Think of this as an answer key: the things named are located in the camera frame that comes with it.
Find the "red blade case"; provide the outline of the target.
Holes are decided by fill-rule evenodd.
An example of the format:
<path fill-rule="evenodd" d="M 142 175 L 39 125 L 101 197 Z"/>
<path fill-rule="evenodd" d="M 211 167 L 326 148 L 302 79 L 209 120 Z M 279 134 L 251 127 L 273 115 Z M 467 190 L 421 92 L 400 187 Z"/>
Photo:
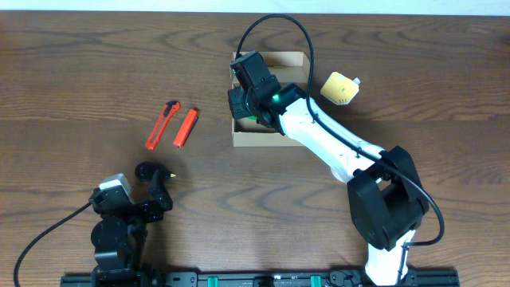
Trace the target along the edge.
<path fill-rule="evenodd" d="M 196 124 L 198 120 L 198 110 L 192 108 L 187 114 L 182 122 L 182 125 L 180 129 L 178 130 L 178 133 L 173 141 L 173 144 L 181 148 L 184 146 L 185 142 L 187 141 L 194 125 Z"/>

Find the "red black utility knife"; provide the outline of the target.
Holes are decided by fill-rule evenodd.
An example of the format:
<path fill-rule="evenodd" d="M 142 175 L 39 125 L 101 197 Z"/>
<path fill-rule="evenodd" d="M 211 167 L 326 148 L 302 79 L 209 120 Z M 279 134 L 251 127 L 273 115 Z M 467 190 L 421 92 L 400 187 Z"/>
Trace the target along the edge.
<path fill-rule="evenodd" d="M 181 104 L 178 101 L 169 101 L 165 103 L 163 110 L 155 122 L 155 126 L 151 130 L 151 134 L 147 138 L 145 143 L 146 149 L 149 151 L 156 149 L 161 136 L 166 129 L 166 126 L 170 122 L 171 118 L 180 110 L 180 108 Z"/>

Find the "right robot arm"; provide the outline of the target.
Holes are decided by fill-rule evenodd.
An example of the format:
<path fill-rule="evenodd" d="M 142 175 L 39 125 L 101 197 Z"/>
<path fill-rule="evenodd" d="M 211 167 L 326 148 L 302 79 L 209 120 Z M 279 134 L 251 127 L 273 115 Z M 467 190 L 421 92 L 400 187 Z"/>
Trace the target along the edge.
<path fill-rule="evenodd" d="M 401 147 L 385 151 L 349 132 L 300 86 L 282 85 L 257 51 L 237 57 L 230 68 L 238 81 L 228 91 L 233 118 L 256 117 L 331 168 L 347 185 L 351 220 L 368 244 L 366 275 L 376 285 L 397 284 L 408 271 L 402 247 L 429 210 L 410 154 Z"/>

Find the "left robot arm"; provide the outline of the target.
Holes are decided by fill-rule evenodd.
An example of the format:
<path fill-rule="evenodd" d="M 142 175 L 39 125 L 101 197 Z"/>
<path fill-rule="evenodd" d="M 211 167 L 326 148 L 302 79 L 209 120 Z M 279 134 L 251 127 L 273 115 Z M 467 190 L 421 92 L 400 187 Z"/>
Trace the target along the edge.
<path fill-rule="evenodd" d="M 104 179 L 93 190 L 89 202 L 100 215 L 91 233 L 97 267 L 92 271 L 93 286 L 164 286 L 163 273 L 142 262 L 147 240 L 147 224 L 163 220 L 173 208 L 165 180 L 175 175 L 162 165 L 141 163 L 137 179 L 148 182 L 148 200 L 133 203 L 132 189 L 124 174 Z"/>

